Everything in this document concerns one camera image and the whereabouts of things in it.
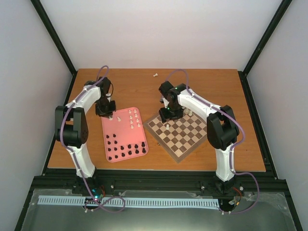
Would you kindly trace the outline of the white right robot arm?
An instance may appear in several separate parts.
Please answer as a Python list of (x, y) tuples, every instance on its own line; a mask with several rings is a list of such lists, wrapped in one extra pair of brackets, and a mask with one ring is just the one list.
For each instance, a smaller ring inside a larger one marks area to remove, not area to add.
[(216, 152), (216, 176), (223, 182), (231, 180), (234, 177), (233, 145), (239, 135), (239, 125), (232, 108), (205, 100), (185, 84), (174, 87), (169, 81), (165, 81), (160, 85), (159, 92), (162, 95), (160, 102), (164, 104), (159, 109), (163, 123), (182, 118), (184, 108), (206, 122), (207, 140)]

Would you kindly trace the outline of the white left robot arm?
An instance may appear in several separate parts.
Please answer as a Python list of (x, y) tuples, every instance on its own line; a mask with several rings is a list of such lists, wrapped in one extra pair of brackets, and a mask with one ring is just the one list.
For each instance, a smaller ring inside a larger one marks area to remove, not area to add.
[(107, 77), (100, 77), (98, 81), (88, 81), (73, 101), (55, 109), (55, 139), (71, 155), (77, 176), (86, 178), (83, 188), (91, 194), (99, 190), (100, 181), (92, 177), (95, 166), (86, 145), (89, 136), (86, 114), (94, 105), (97, 116), (108, 118), (113, 115), (116, 103), (111, 100), (111, 86), (112, 83)]

